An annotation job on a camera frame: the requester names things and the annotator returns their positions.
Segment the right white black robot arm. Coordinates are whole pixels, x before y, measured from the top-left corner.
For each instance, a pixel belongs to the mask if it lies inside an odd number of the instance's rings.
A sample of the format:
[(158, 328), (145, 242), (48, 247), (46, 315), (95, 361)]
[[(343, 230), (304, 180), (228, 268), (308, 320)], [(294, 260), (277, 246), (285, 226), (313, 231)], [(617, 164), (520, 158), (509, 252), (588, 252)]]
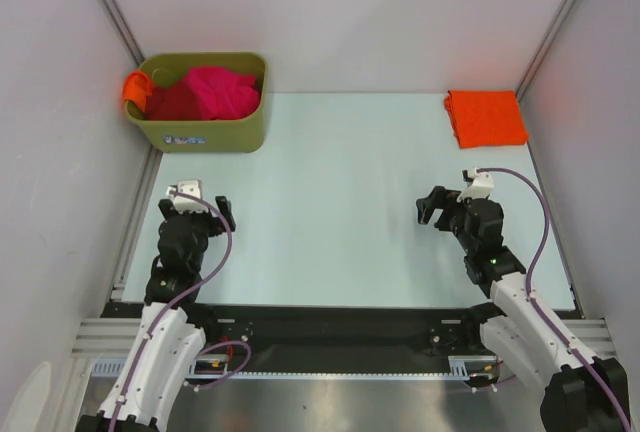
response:
[(417, 200), (417, 221), (450, 232), (464, 251), (470, 280), (486, 295), (461, 328), (473, 353), (493, 352), (535, 392), (548, 431), (628, 431), (627, 374), (602, 358), (538, 296), (520, 260), (505, 245), (502, 207), (436, 186)]

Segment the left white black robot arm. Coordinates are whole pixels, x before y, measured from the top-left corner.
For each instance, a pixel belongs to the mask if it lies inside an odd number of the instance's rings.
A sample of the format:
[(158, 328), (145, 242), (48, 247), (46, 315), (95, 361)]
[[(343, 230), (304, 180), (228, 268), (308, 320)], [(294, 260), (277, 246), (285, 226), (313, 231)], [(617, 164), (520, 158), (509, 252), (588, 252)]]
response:
[(169, 188), (159, 201), (163, 221), (146, 286), (141, 321), (119, 376), (94, 415), (83, 415), (77, 431), (164, 431), (174, 402), (197, 354), (214, 349), (221, 328), (206, 317), (193, 319), (199, 292), (229, 258), (201, 275), (209, 240), (224, 235), (232, 244), (236, 223), (231, 202), (217, 196), (213, 205), (190, 188)]

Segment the pink t shirt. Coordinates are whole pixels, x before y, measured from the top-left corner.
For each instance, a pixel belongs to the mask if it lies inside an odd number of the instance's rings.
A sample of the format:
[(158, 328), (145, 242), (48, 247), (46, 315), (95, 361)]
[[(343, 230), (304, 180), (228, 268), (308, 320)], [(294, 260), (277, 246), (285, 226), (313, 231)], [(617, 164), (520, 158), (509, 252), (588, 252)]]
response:
[(260, 104), (256, 77), (224, 67), (193, 67), (182, 83), (193, 96), (195, 117), (201, 121), (244, 119)]

